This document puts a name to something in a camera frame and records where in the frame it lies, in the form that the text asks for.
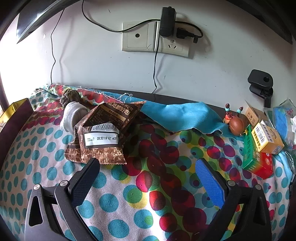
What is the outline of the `black power adapter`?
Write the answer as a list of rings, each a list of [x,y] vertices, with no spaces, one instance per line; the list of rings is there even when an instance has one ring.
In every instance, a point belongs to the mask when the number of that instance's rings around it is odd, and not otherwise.
[[[163,7],[159,27],[159,34],[163,38],[172,37],[174,35],[175,21],[176,10],[171,6]]]

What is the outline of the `cardboard small box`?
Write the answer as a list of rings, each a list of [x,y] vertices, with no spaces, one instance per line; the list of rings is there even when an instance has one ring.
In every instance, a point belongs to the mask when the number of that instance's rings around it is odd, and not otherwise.
[[[255,127],[258,123],[262,121],[268,121],[267,116],[263,111],[253,108],[247,101],[243,106],[242,114],[246,116],[250,124]]]

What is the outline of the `blue cloth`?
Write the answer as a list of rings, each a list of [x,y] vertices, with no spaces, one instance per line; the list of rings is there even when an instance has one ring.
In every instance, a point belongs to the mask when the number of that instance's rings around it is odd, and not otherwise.
[[[233,136],[220,115],[203,102],[189,102],[171,96],[124,90],[101,92],[125,103],[145,100],[141,112],[168,131],[179,132],[195,128],[203,134],[220,131],[225,137]]]

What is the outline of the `black usb plug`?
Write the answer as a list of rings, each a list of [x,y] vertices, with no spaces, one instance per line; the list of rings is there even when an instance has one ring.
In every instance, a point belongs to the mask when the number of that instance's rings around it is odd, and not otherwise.
[[[203,37],[203,32],[201,32],[201,35],[198,36],[198,35],[195,35],[194,33],[187,31],[184,28],[177,28],[176,38],[178,39],[192,38],[193,43],[197,44],[198,40],[201,39],[202,37]]]

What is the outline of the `white sock back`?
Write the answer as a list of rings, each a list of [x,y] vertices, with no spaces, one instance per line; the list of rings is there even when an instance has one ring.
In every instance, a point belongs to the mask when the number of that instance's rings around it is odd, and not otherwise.
[[[79,102],[70,102],[64,109],[60,129],[64,132],[74,134],[74,126],[86,115],[89,109]]]

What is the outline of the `white power socket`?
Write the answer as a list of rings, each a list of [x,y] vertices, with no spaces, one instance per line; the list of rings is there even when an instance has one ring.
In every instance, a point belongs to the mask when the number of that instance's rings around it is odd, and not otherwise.
[[[195,28],[189,25],[175,23],[174,35],[172,37],[164,38],[159,37],[159,50],[158,52],[177,55],[181,57],[189,57],[190,48],[193,44],[193,38],[186,37],[179,39],[176,37],[177,28],[182,28],[190,33],[195,32]]]

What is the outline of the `blue packaged item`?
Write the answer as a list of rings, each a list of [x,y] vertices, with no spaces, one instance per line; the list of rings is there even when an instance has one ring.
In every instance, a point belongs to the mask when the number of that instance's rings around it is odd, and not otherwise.
[[[295,150],[295,105],[287,98],[274,108],[263,108],[269,123],[279,133],[285,148]]]

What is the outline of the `white wall plate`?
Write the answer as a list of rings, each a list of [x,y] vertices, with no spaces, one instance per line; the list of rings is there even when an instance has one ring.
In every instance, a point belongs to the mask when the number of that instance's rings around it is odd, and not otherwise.
[[[156,42],[155,21],[122,33],[122,51],[153,52]]]

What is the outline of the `brown snack bag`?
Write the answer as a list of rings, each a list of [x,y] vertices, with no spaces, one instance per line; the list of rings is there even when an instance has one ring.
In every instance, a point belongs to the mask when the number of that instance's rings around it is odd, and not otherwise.
[[[76,163],[96,158],[103,165],[125,165],[123,144],[144,104],[104,102],[93,108],[74,126],[74,141],[67,145],[65,158]]]

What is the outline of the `gold interior tin box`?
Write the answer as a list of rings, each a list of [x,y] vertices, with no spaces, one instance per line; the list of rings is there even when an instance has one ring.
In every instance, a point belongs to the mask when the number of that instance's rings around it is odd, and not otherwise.
[[[1,167],[17,134],[33,114],[28,98],[13,102],[1,115],[0,162]]]

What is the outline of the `polka dot tablecloth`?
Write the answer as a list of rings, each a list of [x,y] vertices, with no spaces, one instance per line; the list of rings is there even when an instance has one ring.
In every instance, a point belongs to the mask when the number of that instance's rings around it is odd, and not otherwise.
[[[29,98],[34,113],[14,139],[1,168],[1,217],[24,240],[32,189],[70,179],[83,168],[65,158],[73,136],[60,129],[63,85],[38,89]],[[125,165],[102,165],[78,213],[98,240],[192,240],[218,211],[195,172],[204,158],[225,179],[243,187],[261,185],[271,220],[271,238],[284,232],[290,203],[287,164],[272,160],[266,180],[244,170],[243,142],[197,130],[169,133],[152,121],[136,125],[123,149]]]

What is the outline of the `black clamp mount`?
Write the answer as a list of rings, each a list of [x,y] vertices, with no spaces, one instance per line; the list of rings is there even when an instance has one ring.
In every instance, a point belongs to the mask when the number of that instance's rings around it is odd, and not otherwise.
[[[263,106],[271,108],[271,98],[273,96],[273,78],[264,71],[253,69],[247,78],[250,84],[249,90],[263,99]]]

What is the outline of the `orange small medicine box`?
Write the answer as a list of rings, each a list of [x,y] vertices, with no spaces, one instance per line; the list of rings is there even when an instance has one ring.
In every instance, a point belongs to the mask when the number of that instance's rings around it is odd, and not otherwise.
[[[257,123],[251,134],[259,152],[276,155],[284,148],[280,134],[274,128]]]

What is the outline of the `green red medicine box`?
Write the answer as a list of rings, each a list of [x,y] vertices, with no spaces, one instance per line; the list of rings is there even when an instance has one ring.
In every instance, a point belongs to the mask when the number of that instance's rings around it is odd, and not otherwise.
[[[242,168],[259,178],[267,179],[273,174],[273,156],[272,154],[262,153],[257,150],[251,132],[252,126],[248,125],[244,136]]]

